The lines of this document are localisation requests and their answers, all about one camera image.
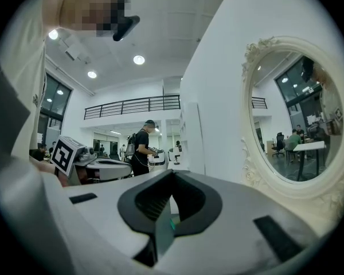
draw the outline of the table leg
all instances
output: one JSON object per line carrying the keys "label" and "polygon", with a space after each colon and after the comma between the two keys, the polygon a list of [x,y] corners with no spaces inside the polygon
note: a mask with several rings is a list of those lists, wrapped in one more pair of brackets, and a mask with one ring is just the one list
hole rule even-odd
{"label": "table leg", "polygon": [[304,152],[302,151],[300,153],[300,163],[299,163],[299,171],[298,171],[298,176],[297,176],[297,181],[299,181],[300,177],[302,176],[302,171],[303,171],[303,165],[304,165]]}
{"label": "table leg", "polygon": [[316,176],[319,176],[319,150],[316,150]]}

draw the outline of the mirror frame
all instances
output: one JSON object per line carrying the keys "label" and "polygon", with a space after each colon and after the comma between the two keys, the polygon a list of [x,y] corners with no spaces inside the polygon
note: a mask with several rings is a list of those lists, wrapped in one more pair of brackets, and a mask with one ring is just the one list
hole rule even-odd
{"label": "mirror frame", "polygon": [[344,65],[338,59],[327,54],[319,47],[295,37],[272,37],[260,39],[257,44],[247,45],[243,66],[242,93],[242,136],[243,150],[246,153],[243,167],[244,183],[265,191],[268,187],[280,197],[294,199],[314,199],[323,207],[336,208],[337,212],[344,211],[344,124],[343,138],[339,151],[329,167],[314,179],[296,182],[281,176],[270,164],[265,153],[259,146],[259,141],[253,122],[251,99],[253,80],[252,75],[261,59],[276,50],[291,50],[312,58],[321,66],[326,66],[331,78],[337,78],[336,87],[341,95],[344,115]]}

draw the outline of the ceiling light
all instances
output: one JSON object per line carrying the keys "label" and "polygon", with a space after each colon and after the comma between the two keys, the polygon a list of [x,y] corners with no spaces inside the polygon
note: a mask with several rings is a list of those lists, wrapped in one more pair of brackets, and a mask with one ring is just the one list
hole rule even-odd
{"label": "ceiling light", "polygon": [[58,32],[57,30],[52,30],[48,36],[50,37],[50,39],[56,40],[58,38]]}
{"label": "ceiling light", "polygon": [[89,76],[90,78],[96,78],[96,77],[97,77],[97,74],[96,74],[94,71],[90,71],[90,72],[88,72],[88,76]]}
{"label": "ceiling light", "polygon": [[135,64],[142,65],[145,62],[145,59],[143,56],[136,55],[134,57],[134,62],[135,62]]}

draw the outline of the floor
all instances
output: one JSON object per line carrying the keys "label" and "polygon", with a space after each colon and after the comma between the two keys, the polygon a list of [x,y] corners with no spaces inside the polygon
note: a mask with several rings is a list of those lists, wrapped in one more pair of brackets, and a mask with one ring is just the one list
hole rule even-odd
{"label": "floor", "polygon": [[[324,152],[319,150],[319,174],[321,174],[325,169],[324,160],[326,160],[326,158],[324,158],[323,154]],[[298,156],[295,160],[293,160],[293,162],[289,163],[289,165],[287,165],[285,152],[284,156],[267,155],[267,158],[274,169],[282,176],[286,177],[287,179],[297,181],[300,164]],[[307,154],[307,159],[304,160],[302,176],[300,177],[299,181],[307,181],[315,178],[316,176],[316,153],[314,151]]]}

